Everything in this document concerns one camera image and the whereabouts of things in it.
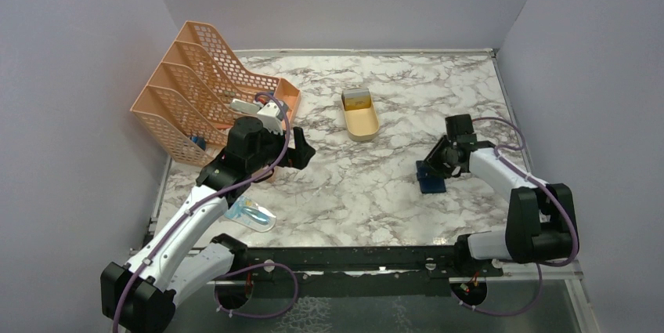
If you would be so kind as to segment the dark blue card holder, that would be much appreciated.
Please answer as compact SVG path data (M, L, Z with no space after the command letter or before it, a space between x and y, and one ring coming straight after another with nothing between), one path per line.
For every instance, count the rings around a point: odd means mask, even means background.
M423 176L417 178L422 194L443 194L447 191L446 181L439 176Z

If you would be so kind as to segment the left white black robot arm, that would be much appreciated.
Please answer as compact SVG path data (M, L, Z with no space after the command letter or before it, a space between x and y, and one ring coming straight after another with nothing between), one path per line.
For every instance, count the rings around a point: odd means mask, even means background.
M300 127L272 133L257 118L237 119L176 216L125 263L111 262L103 270L102 312L112 319L112 330L162 332L177 306L208 281L242 275L247 246L227 234L194 257L189 251L252 183L275 167L303 169L315 153Z

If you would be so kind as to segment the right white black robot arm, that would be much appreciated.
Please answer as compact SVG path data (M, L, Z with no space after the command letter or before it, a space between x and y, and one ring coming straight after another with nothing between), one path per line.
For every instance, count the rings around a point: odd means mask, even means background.
M470 276L492 260L551 267L574 261L579 235L570 188L535 177L505 157L504 150L523 149L523 137L518 145L496 145L478 139L475 122L469 114L447 117L445 134L422 161L431 176L442 179L471 174L508 203L503 229L457 238L455 271Z

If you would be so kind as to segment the beige oval tray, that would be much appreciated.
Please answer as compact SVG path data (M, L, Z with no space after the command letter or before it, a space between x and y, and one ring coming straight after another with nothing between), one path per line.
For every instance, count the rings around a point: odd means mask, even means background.
M380 124L373 99L372 106L369 108L346 111L343 106L343 113L348 137L351 140L357 142L371 141L377 136Z

